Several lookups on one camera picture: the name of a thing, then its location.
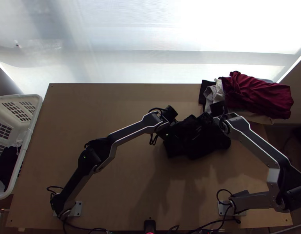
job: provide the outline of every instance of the red shirt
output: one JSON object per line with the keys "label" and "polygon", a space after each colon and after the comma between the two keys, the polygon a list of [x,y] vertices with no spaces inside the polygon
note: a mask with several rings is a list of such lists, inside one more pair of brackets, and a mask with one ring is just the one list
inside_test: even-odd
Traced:
{"label": "red shirt", "polygon": [[241,74],[222,77],[225,103],[230,108],[241,108],[273,119],[289,119],[294,101],[290,87]]}

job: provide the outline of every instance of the black garment in basket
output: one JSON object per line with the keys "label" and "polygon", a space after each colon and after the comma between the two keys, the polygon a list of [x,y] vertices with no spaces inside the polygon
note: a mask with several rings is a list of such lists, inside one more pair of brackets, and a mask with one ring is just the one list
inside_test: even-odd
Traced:
{"label": "black garment in basket", "polygon": [[21,146],[18,149],[15,146],[5,147],[0,156],[0,181],[5,186],[4,192],[7,190],[9,181],[11,180],[20,149]]}

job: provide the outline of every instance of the window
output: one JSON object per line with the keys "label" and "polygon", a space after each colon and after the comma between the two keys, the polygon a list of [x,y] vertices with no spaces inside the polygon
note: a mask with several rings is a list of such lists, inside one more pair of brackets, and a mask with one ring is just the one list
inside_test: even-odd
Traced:
{"label": "window", "polygon": [[24,93],[50,82],[279,81],[301,57],[301,1],[0,1],[0,65]]}

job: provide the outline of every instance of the laundry basket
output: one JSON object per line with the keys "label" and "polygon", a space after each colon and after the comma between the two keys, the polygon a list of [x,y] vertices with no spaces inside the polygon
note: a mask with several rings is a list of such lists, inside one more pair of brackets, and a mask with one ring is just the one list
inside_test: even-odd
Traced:
{"label": "laundry basket", "polygon": [[0,96],[0,156],[5,147],[23,141],[5,192],[0,181],[0,199],[6,198],[14,188],[41,106],[42,97],[39,95]]}

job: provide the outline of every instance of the wooden table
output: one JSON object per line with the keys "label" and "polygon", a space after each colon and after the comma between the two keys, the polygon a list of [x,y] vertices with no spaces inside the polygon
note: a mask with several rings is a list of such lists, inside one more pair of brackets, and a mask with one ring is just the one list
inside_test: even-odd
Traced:
{"label": "wooden table", "polygon": [[[198,116],[202,112],[199,89],[200,85],[190,84],[50,84],[14,190],[7,226],[61,229],[62,223],[52,216],[46,187],[65,185],[84,144],[141,120],[153,107],[173,106],[178,120],[189,114]],[[265,136],[260,125],[256,131]],[[196,161],[167,159],[162,140],[156,146],[148,142],[149,135],[143,135],[118,148],[115,160],[78,195],[82,215],[69,222],[87,228],[142,230],[143,221],[151,217],[158,230],[176,224],[189,230],[220,218],[218,189],[267,191],[268,168],[237,141],[226,151]],[[273,209],[250,210],[241,221],[240,225],[227,222],[225,227],[292,224],[290,214]]]}

